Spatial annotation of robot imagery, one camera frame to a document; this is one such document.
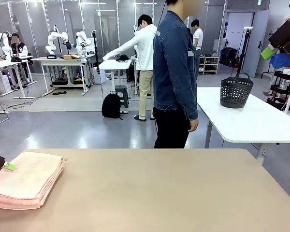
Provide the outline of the person's right hand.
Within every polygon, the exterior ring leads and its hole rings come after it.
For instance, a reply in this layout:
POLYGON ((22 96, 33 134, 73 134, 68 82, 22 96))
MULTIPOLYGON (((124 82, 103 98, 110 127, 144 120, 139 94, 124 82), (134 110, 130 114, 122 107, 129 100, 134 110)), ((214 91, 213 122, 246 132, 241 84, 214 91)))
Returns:
POLYGON ((198 119, 191 120, 190 121, 190 129, 188 130, 188 132, 196 131, 198 125, 199 125, 199 120, 198 119))

